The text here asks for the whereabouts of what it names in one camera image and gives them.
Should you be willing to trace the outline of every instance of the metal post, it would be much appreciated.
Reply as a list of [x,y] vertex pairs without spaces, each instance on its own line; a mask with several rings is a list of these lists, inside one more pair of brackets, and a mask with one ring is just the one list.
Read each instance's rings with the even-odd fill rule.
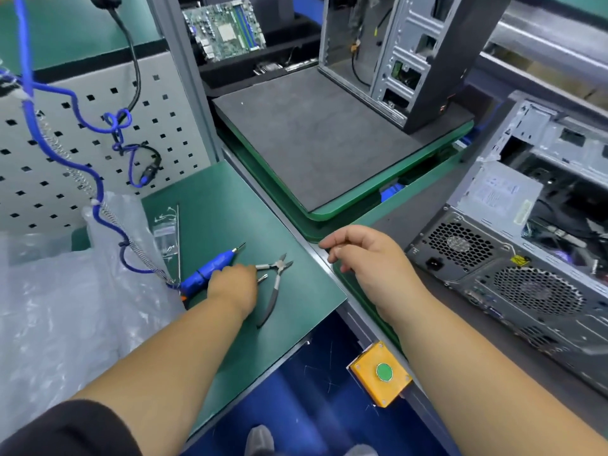
[[213,125],[211,110],[194,60],[179,2],[178,0],[148,0],[148,6],[156,26],[169,45],[209,160],[211,163],[223,160],[222,145]]

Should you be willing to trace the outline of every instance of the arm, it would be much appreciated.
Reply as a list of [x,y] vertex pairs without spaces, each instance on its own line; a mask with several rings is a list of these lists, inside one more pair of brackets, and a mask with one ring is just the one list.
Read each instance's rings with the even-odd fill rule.
[[464,455],[608,454],[602,436],[434,298],[390,237],[352,225],[319,245],[395,329]]
[[111,408],[143,456],[177,455],[243,320],[255,306],[255,268],[214,272],[207,299],[78,392]]

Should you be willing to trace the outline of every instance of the pegboard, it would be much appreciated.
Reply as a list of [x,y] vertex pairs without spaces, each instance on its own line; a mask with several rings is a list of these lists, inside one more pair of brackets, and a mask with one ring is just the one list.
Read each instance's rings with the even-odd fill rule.
[[[132,112],[133,124],[123,130],[125,143],[147,141],[162,157],[162,169],[141,189],[128,182],[128,154],[121,157],[112,150],[110,134],[80,127],[69,97],[36,91],[35,105],[45,114],[63,149],[71,153],[71,160],[90,164],[103,177],[106,190],[142,198],[208,167],[210,162],[171,54],[142,59],[139,66],[142,92]],[[54,84],[75,91],[85,120],[103,127],[105,112],[115,114],[133,98],[134,79],[133,64],[127,63]],[[135,180],[151,160],[149,151],[137,151]],[[11,96],[0,99],[0,230],[32,233],[76,229],[85,224],[80,208],[88,204],[86,194],[65,167],[47,160],[32,140],[19,100]]]

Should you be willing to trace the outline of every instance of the forearm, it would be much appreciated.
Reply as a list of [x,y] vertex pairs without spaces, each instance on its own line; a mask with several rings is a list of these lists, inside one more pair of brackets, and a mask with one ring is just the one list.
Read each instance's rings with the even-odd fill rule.
[[178,454],[243,315],[222,300],[193,307],[74,398],[111,408],[143,456]]
[[416,299],[392,324],[464,455],[608,454],[600,435],[458,315],[429,293]]

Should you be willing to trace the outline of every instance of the hand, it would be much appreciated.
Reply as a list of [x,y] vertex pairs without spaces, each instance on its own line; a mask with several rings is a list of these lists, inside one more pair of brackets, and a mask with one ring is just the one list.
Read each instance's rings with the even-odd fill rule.
[[219,299],[224,304],[233,304],[243,320],[253,312],[258,296],[255,266],[236,264],[216,270],[211,275],[207,289],[208,299]]
[[387,322],[401,318],[410,302],[428,291],[405,253],[388,235],[362,225],[348,225],[323,238],[329,262],[342,260],[341,272],[353,270],[363,291]]

